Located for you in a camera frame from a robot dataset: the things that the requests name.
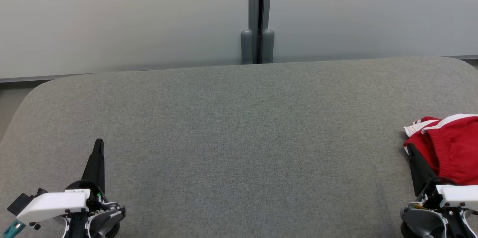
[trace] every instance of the white panel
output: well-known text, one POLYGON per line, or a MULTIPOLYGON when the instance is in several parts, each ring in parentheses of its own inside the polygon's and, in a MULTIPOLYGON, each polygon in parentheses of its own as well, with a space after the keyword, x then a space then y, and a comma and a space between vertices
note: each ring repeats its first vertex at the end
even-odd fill
POLYGON ((0 0, 0 78, 240 63, 248 0, 0 0))
POLYGON ((274 62, 478 54, 478 0, 271 0, 274 62))

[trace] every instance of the white stripe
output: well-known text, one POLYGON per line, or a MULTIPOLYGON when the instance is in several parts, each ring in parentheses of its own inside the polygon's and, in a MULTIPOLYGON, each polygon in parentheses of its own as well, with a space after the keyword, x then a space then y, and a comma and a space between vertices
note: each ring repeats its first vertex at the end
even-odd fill
POLYGON ((459 119, 462 119, 462 118, 466 118, 466 117, 478 117, 478 114, 454 114, 454 115, 451 115, 449 117, 446 117, 446 118, 442 119, 442 121, 440 121, 435 126, 423 128, 422 133, 425 133, 427 130, 440 129, 441 127, 445 126, 446 124, 448 124, 450 122, 453 122, 453 121, 456 121, 456 120, 459 120, 459 119))
POLYGON ((405 133, 407 134, 408 137, 412 136, 414 133, 419 132, 421 129, 426 127, 432 122, 439 121, 439 119, 435 120, 426 120, 417 124, 413 124, 407 127, 403 127, 405 129, 405 133))

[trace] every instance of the floor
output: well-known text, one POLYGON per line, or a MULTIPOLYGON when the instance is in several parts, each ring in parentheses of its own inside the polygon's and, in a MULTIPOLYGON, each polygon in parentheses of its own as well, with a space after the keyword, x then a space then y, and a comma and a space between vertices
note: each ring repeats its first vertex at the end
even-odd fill
MULTIPOLYGON (((466 62, 478 69, 478 59, 467 59, 466 62)), ((0 141, 22 100, 36 86, 44 82, 46 81, 0 83, 0 141)))

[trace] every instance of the folded garment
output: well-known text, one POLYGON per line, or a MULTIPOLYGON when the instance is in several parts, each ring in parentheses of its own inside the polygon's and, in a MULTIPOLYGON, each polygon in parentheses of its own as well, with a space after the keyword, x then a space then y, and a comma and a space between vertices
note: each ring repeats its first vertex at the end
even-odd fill
POLYGON ((459 185, 478 185, 478 114, 424 117, 403 127, 436 175, 459 185))

